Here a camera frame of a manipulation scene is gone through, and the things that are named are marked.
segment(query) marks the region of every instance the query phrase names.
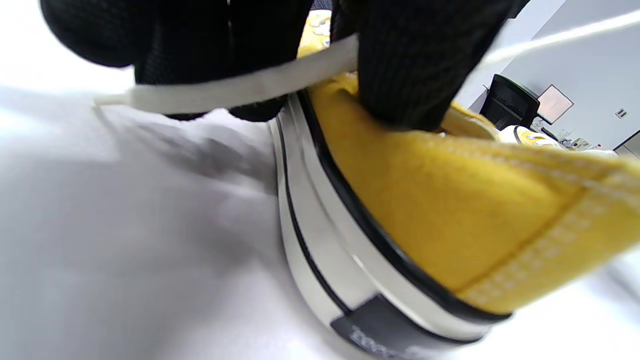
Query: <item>yellow shoe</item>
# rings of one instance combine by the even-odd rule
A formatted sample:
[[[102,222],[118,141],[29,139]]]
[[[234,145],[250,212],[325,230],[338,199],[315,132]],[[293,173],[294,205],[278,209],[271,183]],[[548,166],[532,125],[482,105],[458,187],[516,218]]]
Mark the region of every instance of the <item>yellow shoe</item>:
[[[392,132],[345,74],[271,123],[287,259],[327,326],[384,358],[479,341],[640,238],[640,167],[504,143],[456,105],[445,136]]]

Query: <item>black glove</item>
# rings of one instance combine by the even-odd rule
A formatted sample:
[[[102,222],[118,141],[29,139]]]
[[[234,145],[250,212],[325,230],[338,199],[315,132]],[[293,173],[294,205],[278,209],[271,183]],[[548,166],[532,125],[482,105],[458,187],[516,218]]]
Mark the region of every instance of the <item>black glove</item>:
[[[293,60],[312,0],[40,0],[53,33],[141,84],[227,78]],[[394,129],[434,130],[520,0],[333,0],[332,40],[360,34],[360,100]],[[265,121],[283,97],[231,109]],[[174,114],[190,120],[202,114]]]
[[[295,59],[313,0],[40,0],[58,39],[81,57],[135,68],[139,84],[190,84]],[[285,99],[241,106],[272,119]],[[203,114],[173,114],[191,120]]]

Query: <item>black office chair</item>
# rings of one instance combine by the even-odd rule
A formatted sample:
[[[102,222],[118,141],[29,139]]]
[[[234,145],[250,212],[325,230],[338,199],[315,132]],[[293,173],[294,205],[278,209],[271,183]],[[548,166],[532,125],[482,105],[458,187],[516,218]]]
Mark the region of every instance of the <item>black office chair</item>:
[[[531,90],[496,74],[480,114],[493,122],[498,130],[510,125],[531,127],[539,107],[538,96]]]

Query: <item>desk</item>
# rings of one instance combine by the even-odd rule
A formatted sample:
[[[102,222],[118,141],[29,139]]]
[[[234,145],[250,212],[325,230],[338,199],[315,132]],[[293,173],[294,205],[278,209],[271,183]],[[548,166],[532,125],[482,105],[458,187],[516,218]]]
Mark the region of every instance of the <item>desk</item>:
[[[26,49],[0,58],[0,359],[368,359],[291,279],[266,126],[95,113],[131,73],[68,53],[35,1],[0,14]],[[442,359],[635,359],[639,314],[592,275]]]

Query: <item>shoelace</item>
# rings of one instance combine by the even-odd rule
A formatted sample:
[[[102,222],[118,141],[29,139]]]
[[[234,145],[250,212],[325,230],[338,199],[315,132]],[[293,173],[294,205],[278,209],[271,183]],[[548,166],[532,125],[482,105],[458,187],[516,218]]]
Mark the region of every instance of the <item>shoelace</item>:
[[[487,54],[478,67],[640,23],[640,10]],[[194,85],[136,85],[124,94],[97,97],[97,106],[127,105],[151,113],[199,113],[290,94],[357,69],[358,37],[351,35],[314,55],[236,78]]]

